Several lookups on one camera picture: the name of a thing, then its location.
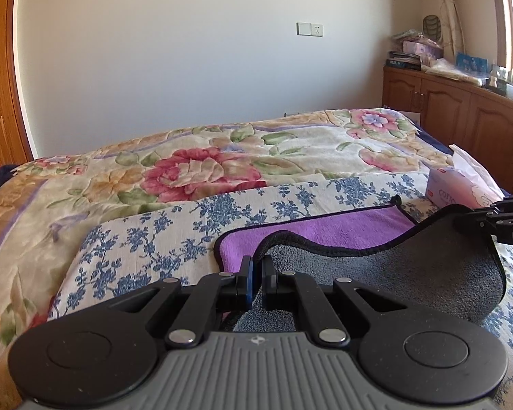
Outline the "wooden sideboard cabinet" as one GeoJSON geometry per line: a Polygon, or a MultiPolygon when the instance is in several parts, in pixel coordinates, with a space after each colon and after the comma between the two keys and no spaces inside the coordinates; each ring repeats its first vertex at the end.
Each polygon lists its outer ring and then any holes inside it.
{"type": "Polygon", "coordinates": [[[443,145],[457,145],[513,193],[513,101],[465,82],[422,71],[384,67],[382,102],[419,112],[422,129],[443,145]]]}

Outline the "dark book stack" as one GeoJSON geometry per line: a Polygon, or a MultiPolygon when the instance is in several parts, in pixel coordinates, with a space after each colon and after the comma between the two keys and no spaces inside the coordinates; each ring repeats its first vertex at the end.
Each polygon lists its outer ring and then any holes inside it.
{"type": "Polygon", "coordinates": [[[422,70],[422,61],[418,55],[400,51],[389,51],[385,65],[396,69],[422,70]]]}

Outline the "pink tissue box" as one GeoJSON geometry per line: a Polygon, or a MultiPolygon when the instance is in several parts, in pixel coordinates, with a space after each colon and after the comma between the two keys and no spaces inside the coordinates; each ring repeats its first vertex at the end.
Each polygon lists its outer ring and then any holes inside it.
{"type": "Polygon", "coordinates": [[[429,171],[425,195],[435,206],[458,204],[477,209],[504,199],[506,194],[476,159],[457,145],[449,148],[452,165],[429,171]]]}

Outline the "blue floral white cloth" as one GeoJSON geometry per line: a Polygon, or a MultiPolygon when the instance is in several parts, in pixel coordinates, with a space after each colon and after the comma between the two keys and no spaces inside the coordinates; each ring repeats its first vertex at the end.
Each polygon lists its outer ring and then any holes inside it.
{"type": "Polygon", "coordinates": [[[347,277],[480,321],[513,353],[513,247],[498,264],[460,254],[442,232],[421,256],[377,253],[435,207],[422,172],[368,174],[226,193],[109,220],[89,231],[54,298],[68,315],[165,278],[235,272],[262,249],[277,269],[347,277]]]}

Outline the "purple and grey microfibre towel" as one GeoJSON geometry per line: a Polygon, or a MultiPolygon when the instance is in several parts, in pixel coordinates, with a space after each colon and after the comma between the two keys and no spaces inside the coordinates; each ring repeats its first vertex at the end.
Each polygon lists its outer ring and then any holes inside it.
{"type": "Polygon", "coordinates": [[[418,222],[399,196],[386,205],[280,220],[227,231],[216,239],[221,269],[237,272],[244,256],[271,256],[277,269],[310,274],[330,285],[354,279],[399,299],[482,323],[500,304],[507,281],[493,240],[461,232],[449,205],[418,222]]]}

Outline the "beige plastic bag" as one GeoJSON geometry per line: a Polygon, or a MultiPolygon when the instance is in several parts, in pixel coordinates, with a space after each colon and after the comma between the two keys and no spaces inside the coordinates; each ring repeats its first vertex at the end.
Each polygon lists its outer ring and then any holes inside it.
{"type": "Polygon", "coordinates": [[[428,75],[455,82],[465,82],[477,87],[483,87],[488,80],[487,75],[476,75],[468,71],[460,70],[445,58],[432,60],[430,66],[423,66],[422,70],[428,75]]]}

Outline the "white paper bag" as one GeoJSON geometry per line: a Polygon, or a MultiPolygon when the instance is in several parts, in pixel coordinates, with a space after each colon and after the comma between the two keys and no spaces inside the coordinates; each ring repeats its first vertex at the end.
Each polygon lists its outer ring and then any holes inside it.
{"type": "Polygon", "coordinates": [[[421,123],[421,114],[419,112],[401,111],[401,114],[410,119],[415,125],[421,123]]]}

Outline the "floral quilt bedspread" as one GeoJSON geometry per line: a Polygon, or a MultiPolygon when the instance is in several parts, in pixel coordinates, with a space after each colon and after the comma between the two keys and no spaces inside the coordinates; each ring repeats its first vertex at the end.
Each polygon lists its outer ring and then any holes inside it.
{"type": "Polygon", "coordinates": [[[26,330],[162,278],[197,282],[238,227],[393,196],[422,221],[430,170],[459,155],[476,161],[374,108],[175,129],[0,169],[0,409],[21,401],[7,356],[26,330]]]}

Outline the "pink gift box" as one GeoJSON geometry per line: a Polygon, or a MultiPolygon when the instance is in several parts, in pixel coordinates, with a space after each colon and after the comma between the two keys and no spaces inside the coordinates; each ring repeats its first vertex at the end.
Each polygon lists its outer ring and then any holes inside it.
{"type": "Polygon", "coordinates": [[[443,48],[435,42],[422,43],[420,41],[403,42],[403,52],[419,56],[422,60],[439,59],[444,56],[443,48]]]}

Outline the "green woven fan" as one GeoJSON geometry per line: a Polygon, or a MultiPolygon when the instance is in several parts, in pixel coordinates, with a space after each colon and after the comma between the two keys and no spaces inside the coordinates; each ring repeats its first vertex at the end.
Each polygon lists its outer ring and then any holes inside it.
{"type": "Polygon", "coordinates": [[[442,25],[439,16],[427,15],[422,19],[422,31],[424,35],[436,43],[442,42],[442,25]]]}

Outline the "patterned beige curtain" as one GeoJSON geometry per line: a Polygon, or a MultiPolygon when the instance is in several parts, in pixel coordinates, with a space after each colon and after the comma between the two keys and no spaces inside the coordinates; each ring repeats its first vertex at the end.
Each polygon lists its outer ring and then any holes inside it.
{"type": "Polygon", "coordinates": [[[439,4],[444,56],[454,61],[458,53],[464,52],[464,38],[460,15],[455,0],[437,1],[439,4]]]}

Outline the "blue patterned box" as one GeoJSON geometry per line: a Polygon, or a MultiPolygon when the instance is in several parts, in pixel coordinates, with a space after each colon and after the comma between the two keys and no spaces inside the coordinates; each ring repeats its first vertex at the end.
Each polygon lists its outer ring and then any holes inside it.
{"type": "Polygon", "coordinates": [[[461,52],[456,56],[456,67],[468,74],[487,75],[489,66],[486,58],[470,56],[461,52]]]}

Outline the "white wall socket plate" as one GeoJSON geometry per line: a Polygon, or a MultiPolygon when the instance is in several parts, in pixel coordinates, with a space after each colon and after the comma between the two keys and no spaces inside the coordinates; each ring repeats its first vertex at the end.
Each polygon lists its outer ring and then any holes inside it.
{"type": "Polygon", "coordinates": [[[323,37],[323,25],[319,23],[297,22],[297,35],[323,37]]]}

